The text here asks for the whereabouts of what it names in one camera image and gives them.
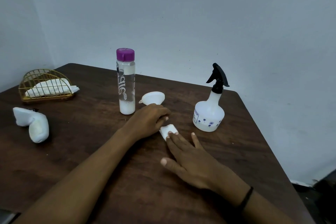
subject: funnel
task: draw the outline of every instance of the funnel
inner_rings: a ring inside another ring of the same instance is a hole
[[[153,91],[143,95],[139,103],[144,103],[145,105],[153,103],[161,105],[164,100],[165,100],[165,94],[163,94],[160,91]]]

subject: white wall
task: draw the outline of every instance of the white wall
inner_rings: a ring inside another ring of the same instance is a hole
[[[0,0],[0,92],[36,68],[54,68],[33,0]]]
[[[56,66],[129,47],[137,73],[205,85],[217,62],[290,179],[336,168],[336,0],[35,2]]]

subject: white powder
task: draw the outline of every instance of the white powder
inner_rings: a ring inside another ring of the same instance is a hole
[[[119,107],[122,114],[132,114],[135,111],[135,101],[127,102],[119,99]]]

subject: white spray bottle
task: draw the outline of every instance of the white spray bottle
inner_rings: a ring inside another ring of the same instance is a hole
[[[192,119],[195,126],[205,132],[215,131],[224,118],[224,110],[218,105],[223,92],[223,85],[229,87],[225,73],[217,63],[213,63],[213,71],[207,83],[216,80],[211,89],[207,101],[198,102],[195,105],[194,117]]]

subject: plastic water bottle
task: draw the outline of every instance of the plastic water bottle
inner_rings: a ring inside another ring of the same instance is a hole
[[[134,50],[117,49],[117,74],[120,112],[132,114],[135,111]]]

